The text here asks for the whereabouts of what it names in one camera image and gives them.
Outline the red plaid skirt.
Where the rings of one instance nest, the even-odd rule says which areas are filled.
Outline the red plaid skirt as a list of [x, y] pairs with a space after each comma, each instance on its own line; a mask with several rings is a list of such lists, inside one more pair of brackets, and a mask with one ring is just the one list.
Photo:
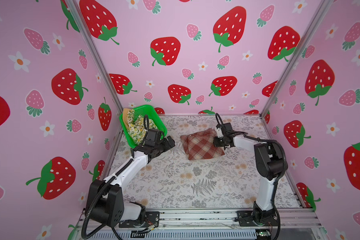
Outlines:
[[224, 156], [224, 150], [214, 145], [214, 138], [216, 136], [217, 133], [212, 128], [180, 136], [188, 160], [209, 160]]

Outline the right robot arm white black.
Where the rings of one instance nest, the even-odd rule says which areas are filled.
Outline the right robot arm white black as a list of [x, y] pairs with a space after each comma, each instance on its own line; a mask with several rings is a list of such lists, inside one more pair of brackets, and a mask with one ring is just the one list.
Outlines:
[[256, 168], [261, 176], [257, 200], [251, 216], [239, 217], [236, 222], [253, 222], [261, 226], [266, 221], [280, 218], [275, 205], [279, 180], [288, 169], [286, 154], [281, 144], [275, 140], [250, 137], [246, 132], [234, 131], [231, 123], [224, 123], [221, 116], [215, 114], [217, 120], [214, 146], [218, 148], [241, 148], [254, 153]]

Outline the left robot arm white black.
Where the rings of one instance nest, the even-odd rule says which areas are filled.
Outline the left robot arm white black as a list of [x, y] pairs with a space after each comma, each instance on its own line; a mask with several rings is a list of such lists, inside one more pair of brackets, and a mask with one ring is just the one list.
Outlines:
[[150, 128], [148, 115], [144, 116], [144, 128], [146, 133], [143, 141], [131, 149], [129, 160], [108, 177], [91, 183], [81, 230], [82, 239], [91, 238], [105, 226], [115, 231], [115, 227], [122, 222], [135, 227], [147, 224], [139, 234], [146, 234], [156, 226], [150, 223], [144, 205], [136, 202], [125, 203], [123, 198], [123, 188], [143, 167], [175, 147], [172, 137], [165, 137], [163, 131]]

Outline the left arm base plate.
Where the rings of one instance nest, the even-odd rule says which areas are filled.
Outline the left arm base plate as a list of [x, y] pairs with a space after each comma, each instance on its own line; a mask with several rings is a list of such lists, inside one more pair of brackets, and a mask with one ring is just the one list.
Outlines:
[[126, 220], [118, 224], [119, 228], [148, 228], [159, 225], [160, 212], [148, 211], [141, 213], [137, 220]]

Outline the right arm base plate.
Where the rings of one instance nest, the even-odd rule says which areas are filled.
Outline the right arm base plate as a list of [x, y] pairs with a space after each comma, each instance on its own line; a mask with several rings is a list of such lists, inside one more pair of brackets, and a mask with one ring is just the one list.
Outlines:
[[237, 211], [234, 222], [238, 222], [241, 227], [277, 227], [280, 220], [274, 210], [253, 210]]

